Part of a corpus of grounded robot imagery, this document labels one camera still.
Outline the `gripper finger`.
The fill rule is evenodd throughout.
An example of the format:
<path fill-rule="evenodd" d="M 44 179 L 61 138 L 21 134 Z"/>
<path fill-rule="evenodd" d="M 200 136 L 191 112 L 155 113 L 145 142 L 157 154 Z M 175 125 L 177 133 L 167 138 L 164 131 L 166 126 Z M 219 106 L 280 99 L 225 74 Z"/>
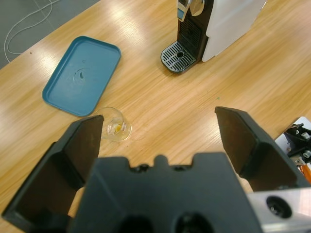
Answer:
<path fill-rule="evenodd" d="M 25 233 L 65 233 L 76 192 L 85 186 L 100 148 L 102 115 L 70 124 L 39 160 L 2 218 Z"/>
<path fill-rule="evenodd" d="M 253 191 L 310 187 L 271 136 L 242 110 L 217 106 L 219 130 L 236 173 Z"/>

